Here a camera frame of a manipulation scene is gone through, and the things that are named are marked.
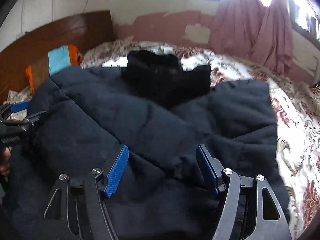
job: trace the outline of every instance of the bed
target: bed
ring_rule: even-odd
[[[109,10],[66,17],[27,33],[0,52],[0,103],[9,89],[21,91],[28,85],[25,69],[50,50],[73,44],[85,53],[114,37]]]
[[[128,52],[140,49],[175,54],[186,71],[209,64],[212,87],[219,82],[246,79],[261,79],[269,84],[278,125],[276,160],[290,197],[290,231],[292,238],[297,239],[319,207],[320,87],[309,88],[251,62],[217,55],[207,49],[130,39],[105,42],[89,50],[81,67],[125,67]]]

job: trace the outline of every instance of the pink curtain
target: pink curtain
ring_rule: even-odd
[[[216,53],[248,58],[280,74],[287,72],[293,38],[284,0],[272,0],[269,7],[260,0],[221,0],[209,46]]]

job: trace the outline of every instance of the pillow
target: pillow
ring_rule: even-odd
[[[82,55],[75,45],[63,45],[49,51],[26,69],[32,93],[35,93],[47,77],[72,65],[79,65],[81,62]]]

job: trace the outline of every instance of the black cloth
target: black cloth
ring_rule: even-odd
[[[2,206],[0,205],[0,239],[1,240],[21,240],[21,237],[10,224],[7,215],[5,214]]]
[[[157,55],[147,50],[131,51],[123,78],[144,98],[170,109],[210,91],[209,65],[183,71],[180,60],[171,54]]]
[[[48,116],[33,137],[33,151],[21,155],[24,166],[12,156],[5,203],[25,238],[36,232],[44,196],[60,174],[84,176],[120,144],[128,145],[129,162],[107,202],[119,239],[207,239],[218,200],[197,165],[199,144],[239,175],[265,175],[288,217],[275,160],[275,115],[260,80],[219,83],[169,111],[138,97],[120,68],[72,67],[39,87],[28,113],[41,110]]]

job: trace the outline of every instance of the wooden headboard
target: wooden headboard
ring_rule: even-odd
[[[27,33],[0,53],[0,104],[9,89],[19,92],[28,85],[25,69],[48,51],[74,44],[85,53],[114,40],[110,11],[67,17]]]

